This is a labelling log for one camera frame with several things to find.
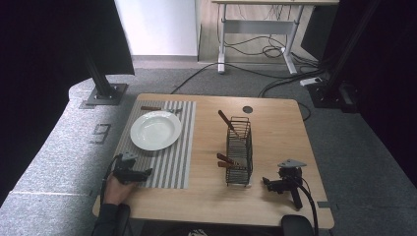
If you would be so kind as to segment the white plate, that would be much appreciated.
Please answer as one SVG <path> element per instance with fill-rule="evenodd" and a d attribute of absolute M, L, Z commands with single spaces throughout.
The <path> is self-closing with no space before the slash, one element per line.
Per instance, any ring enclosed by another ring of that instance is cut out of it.
<path fill-rule="evenodd" d="M 182 132 L 179 118 L 167 111 L 153 111 L 139 117 L 130 129 L 133 144 L 143 150 L 168 148 Z"/>

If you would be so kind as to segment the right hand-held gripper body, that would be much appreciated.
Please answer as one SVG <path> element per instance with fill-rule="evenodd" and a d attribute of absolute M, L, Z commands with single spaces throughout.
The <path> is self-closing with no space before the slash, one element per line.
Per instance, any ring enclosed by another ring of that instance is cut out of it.
<path fill-rule="evenodd" d="M 298 189 L 302 186 L 302 168 L 304 166 L 306 163 L 294 159 L 287 159 L 278 164 L 280 180 L 277 183 L 277 192 L 283 194 L 285 191 L 289 191 L 297 209 L 303 207 Z"/>

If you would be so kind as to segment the black metal stand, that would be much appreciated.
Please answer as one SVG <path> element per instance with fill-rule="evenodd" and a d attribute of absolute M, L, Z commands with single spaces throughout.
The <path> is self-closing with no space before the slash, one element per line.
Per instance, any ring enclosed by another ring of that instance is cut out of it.
<path fill-rule="evenodd" d="M 128 85 L 111 84 L 108 82 L 105 75 L 98 70 L 88 50 L 86 50 L 85 63 L 95 84 L 93 91 L 86 101 L 86 105 L 119 105 Z"/>
<path fill-rule="evenodd" d="M 356 88 L 346 73 L 358 41 L 380 3 L 381 0 L 340 0 L 333 24 L 338 38 L 329 42 L 334 52 L 322 63 L 324 81 L 307 86 L 316 108 L 357 112 Z"/>

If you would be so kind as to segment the wooden-handled fork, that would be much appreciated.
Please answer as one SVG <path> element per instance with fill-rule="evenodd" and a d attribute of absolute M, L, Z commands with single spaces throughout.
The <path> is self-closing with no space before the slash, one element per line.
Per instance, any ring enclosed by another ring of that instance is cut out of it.
<path fill-rule="evenodd" d="M 145 110 L 145 111 L 165 111 L 165 112 L 170 112 L 170 113 L 179 113 L 182 111 L 182 108 L 161 108 L 161 107 L 154 107 L 154 106 L 141 106 L 141 110 Z"/>

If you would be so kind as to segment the white-legged desk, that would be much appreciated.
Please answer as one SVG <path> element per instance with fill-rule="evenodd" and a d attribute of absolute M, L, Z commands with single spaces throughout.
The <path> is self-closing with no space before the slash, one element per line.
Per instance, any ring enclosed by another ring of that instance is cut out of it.
<path fill-rule="evenodd" d="M 298 30 L 301 16 L 305 6 L 337 6 L 339 0 L 210 0 L 221 9 L 219 49 L 217 57 L 217 72 L 225 72 L 226 44 L 225 36 L 235 34 L 280 34 L 287 36 L 285 46 L 280 50 L 285 65 L 291 75 L 297 73 L 292 61 L 291 48 Z M 298 13 L 293 21 L 256 21 L 256 20 L 230 20 L 226 18 L 228 5 L 283 5 L 297 6 Z"/>

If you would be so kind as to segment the white power strip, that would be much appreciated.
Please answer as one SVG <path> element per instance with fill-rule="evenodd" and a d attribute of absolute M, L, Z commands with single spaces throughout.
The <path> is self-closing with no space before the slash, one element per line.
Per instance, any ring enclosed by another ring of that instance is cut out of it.
<path fill-rule="evenodd" d="M 314 78 L 310 78 L 310 79 L 301 80 L 300 81 L 300 86 L 304 87 L 304 86 L 317 84 L 317 83 L 321 83 L 321 82 L 323 82 L 323 80 L 321 78 L 314 77 Z"/>

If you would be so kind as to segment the person's left hand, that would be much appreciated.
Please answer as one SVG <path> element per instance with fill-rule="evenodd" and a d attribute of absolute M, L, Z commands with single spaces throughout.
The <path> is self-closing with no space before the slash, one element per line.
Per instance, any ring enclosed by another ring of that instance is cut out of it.
<path fill-rule="evenodd" d="M 108 205 L 119 206 L 122 204 L 137 187 L 137 183 L 122 184 L 110 174 L 106 180 L 103 202 Z"/>

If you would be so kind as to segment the grey floor outlet cover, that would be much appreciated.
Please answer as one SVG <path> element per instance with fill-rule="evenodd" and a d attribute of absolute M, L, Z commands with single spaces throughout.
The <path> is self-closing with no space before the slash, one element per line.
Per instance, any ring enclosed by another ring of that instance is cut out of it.
<path fill-rule="evenodd" d="M 110 129 L 110 124 L 97 124 L 94 127 L 89 142 L 95 145 L 103 145 L 108 137 Z"/>

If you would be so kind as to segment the black curtain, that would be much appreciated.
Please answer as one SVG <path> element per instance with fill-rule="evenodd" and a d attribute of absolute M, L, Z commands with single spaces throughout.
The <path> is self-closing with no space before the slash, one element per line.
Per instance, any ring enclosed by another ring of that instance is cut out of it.
<path fill-rule="evenodd" d="M 322 63 L 334 52 L 340 5 L 313 8 L 301 46 Z M 347 79 L 357 112 L 417 187 L 417 0 L 381 0 L 353 52 Z"/>
<path fill-rule="evenodd" d="M 0 206 L 93 72 L 134 73 L 116 0 L 0 0 Z"/>

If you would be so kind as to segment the grey striped placemat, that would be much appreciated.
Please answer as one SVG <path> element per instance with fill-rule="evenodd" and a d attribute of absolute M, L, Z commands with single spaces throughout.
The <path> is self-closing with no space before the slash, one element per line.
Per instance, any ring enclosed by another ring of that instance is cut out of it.
<path fill-rule="evenodd" d="M 152 112 L 141 110 L 141 106 L 182 108 L 181 112 L 172 113 L 179 118 L 182 124 L 182 132 L 175 143 L 160 150 L 143 150 L 133 144 L 130 138 L 130 129 L 133 123 L 142 115 Z M 152 168 L 152 173 L 147 181 L 141 183 L 142 187 L 188 188 L 196 111 L 197 103 L 195 101 L 137 100 L 134 103 L 115 153 L 129 152 L 136 155 L 138 158 L 133 167 L 136 171 Z"/>

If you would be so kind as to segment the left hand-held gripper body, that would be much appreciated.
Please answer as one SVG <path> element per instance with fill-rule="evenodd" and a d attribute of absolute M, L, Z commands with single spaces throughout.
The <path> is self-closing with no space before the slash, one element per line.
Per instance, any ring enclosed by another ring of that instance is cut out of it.
<path fill-rule="evenodd" d="M 120 183 L 128 184 L 130 182 L 137 182 L 138 178 L 143 176 L 147 177 L 147 175 L 142 175 L 140 171 L 133 169 L 137 158 L 136 155 L 129 152 L 119 153 L 115 156 L 113 176 Z"/>

